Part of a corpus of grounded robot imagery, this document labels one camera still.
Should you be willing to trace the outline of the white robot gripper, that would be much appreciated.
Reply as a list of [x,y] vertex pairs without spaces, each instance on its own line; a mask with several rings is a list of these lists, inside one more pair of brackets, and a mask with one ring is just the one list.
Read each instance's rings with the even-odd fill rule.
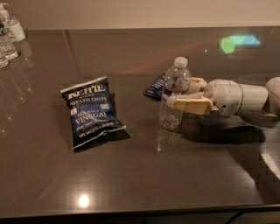
[[241,87],[232,80],[212,80],[192,77],[188,95],[172,95],[166,104],[179,111],[202,116],[233,116],[242,104]]

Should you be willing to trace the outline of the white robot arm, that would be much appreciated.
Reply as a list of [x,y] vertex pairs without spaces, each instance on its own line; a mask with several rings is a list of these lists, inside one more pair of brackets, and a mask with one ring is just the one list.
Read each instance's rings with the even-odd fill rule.
[[190,94],[172,95],[167,105],[196,116],[239,116],[256,126],[275,128],[279,124],[279,78],[265,86],[240,84],[233,80],[191,78]]

